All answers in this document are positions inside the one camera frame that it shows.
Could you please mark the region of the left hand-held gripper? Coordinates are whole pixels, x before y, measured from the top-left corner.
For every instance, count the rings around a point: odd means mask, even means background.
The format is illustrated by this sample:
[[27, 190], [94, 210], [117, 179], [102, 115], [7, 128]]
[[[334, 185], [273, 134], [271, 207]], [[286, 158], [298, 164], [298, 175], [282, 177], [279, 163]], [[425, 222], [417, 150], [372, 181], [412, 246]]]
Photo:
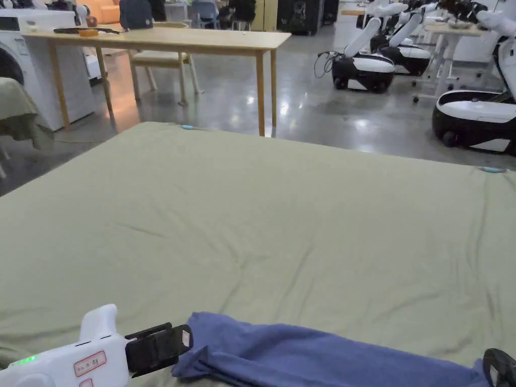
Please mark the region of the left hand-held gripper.
[[76, 343], [11, 363], [1, 371], [1, 386], [128, 386], [130, 341], [137, 341], [137, 376], [176, 364], [193, 347], [189, 325], [166, 322], [124, 337], [116, 316], [115, 304], [89, 311]]

